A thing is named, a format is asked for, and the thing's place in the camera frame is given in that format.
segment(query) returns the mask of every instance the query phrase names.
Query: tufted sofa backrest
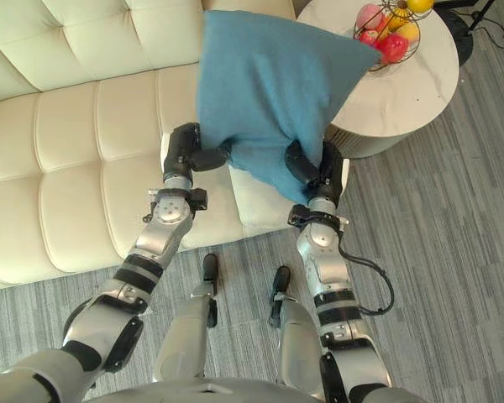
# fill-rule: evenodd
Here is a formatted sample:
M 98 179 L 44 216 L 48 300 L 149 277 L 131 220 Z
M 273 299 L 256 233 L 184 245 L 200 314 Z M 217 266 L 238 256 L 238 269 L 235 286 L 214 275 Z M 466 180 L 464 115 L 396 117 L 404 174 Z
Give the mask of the tufted sofa backrest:
M 199 60 L 201 0 L 0 0 L 0 101 Z

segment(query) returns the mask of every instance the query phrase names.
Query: sofa cushion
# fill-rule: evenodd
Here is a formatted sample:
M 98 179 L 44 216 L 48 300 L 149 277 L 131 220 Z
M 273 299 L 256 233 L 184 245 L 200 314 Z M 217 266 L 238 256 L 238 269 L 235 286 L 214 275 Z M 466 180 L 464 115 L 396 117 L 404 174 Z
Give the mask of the sofa cushion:
M 161 138 L 196 119 L 196 76 L 185 65 L 0 102 L 0 283 L 120 262 L 162 185 Z M 210 209 L 183 247 L 241 239 L 228 167 L 195 182 Z
M 206 10 L 250 11 L 295 19 L 292 0 L 202 0 Z
M 289 228 L 287 216 L 293 202 L 267 183 L 255 179 L 249 172 L 229 167 L 239 219 L 247 237 Z
M 0 100 L 199 60 L 200 0 L 0 0 Z

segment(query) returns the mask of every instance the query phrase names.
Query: black cable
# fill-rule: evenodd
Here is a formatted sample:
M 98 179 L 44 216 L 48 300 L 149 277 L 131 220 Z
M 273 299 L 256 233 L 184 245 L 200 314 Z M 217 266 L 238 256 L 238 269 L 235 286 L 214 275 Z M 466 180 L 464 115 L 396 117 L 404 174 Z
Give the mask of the black cable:
M 340 243 L 338 245 L 339 254 L 341 254 L 342 257 L 344 259 L 348 260 L 349 262 L 360 264 L 362 266 L 365 266 L 365 267 L 368 267 L 368 268 L 374 270 L 385 281 L 386 286 L 388 287 L 388 291 L 390 292 L 390 302 L 388 303 L 388 306 L 386 308 L 378 308 L 378 309 L 372 310 L 370 308 L 365 308 L 363 306 L 359 306 L 360 312 L 362 312 L 364 315 L 367 315 L 370 317 L 378 317 L 380 315 L 385 315 L 390 309 L 392 309 L 392 307 L 394 306 L 394 300 L 395 300 L 394 287 L 392 286 L 392 283 L 391 283 L 390 279 L 388 278 L 386 271 L 384 271 L 378 264 L 376 264 L 375 262 L 372 262 L 369 259 L 362 258 L 360 256 L 353 256 L 352 254 L 349 254 L 346 251 L 344 251 L 344 249 L 342 248 L 342 244 L 341 244 L 342 235 L 343 235 L 343 233 L 340 232 L 339 233 Z
M 471 17 L 472 19 L 476 19 L 477 15 L 478 15 L 478 11 L 474 11 L 473 13 L 461 13 L 461 12 L 456 11 L 456 10 L 451 10 L 451 11 L 454 12 L 454 13 L 456 13 L 457 15 L 460 15 L 460 16 L 463 16 L 463 17 Z M 502 30 L 502 38 L 504 39 L 504 26 L 502 24 L 498 23 L 494 19 L 490 19 L 490 18 L 487 18 L 487 17 L 484 17 L 482 19 L 482 21 L 487 21 L 489 23 L 493 23 L 495 25 L 498 25 L 500 27 L 500 29 Z M 472 32 L 476 32 L 476 31 L 479 31 L 479 30 L 483 30 L 487 34 L 487 36 L 489 37 L 489 39 L 492 42 L 492 44 L 494 44 L 498 49 L 504 49 L 504 45 L 498 44 L 498 42 L 496 42 L 496 40 L 493 38 L 493 36 L 491 35 L 491 33 L 489 32 L 489 30 L 486 27 L 479 27 L 479 28 L 473 29 Z

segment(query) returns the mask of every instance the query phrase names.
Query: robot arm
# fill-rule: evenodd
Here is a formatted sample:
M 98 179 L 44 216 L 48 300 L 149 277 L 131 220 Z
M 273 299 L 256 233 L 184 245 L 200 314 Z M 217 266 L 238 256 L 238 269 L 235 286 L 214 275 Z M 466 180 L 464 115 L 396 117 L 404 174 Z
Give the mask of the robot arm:
M 343 159 L 323 144 L 319 169 L 307 161 L 299 144 L 286 151 L 286 166 L 307 186 L 307 207 L 294 206 L 288 223 L 301 229 L 297 249 L 302 256 L 325 352 L 320 359 L 323 391 L 328 403 L 423 403 L 415 395 L 391 388 L 391 379 L 362 318 L 339 251 L 348 224 L 336 216 L 342 191 Z
M 129 255 L 115 276 L 71 314 L 62 348 L 36 353 L 0 374 L 0 402 L 78 402 L 99 376 L 129 361 L 143 329 L 139 314 L 191 229 L 195 212 L 207 208 L 206 192 L 192 190 L 191 170 L 220 166 L 226 156 L 218 150 L 202 152 L 196 123 L 176 129 L 165 160 L 165 188 L 151 192 L 147 225 Z

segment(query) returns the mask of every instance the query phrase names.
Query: apple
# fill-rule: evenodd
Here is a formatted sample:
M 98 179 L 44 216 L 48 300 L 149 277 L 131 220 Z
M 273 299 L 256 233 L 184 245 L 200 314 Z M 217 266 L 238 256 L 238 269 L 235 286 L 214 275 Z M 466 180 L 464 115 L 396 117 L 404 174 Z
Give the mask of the apple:
M 381 22 L 382 15 L 381 7 L 371 3 L 366 4 L 356 16 L 356 26 L 358 29 L 375 29 Z
M 381 63 L 397 63 L 407 52 L 409 41 L 400 35 L 391 34 L 377 43 L 375 47 L 383 55 Z
M 359 41 L 363 44 L 374 46 L 378 37 L 379 33 L 377 31 L 374 31 L 373 29 L 370 29 L 360 34 Z

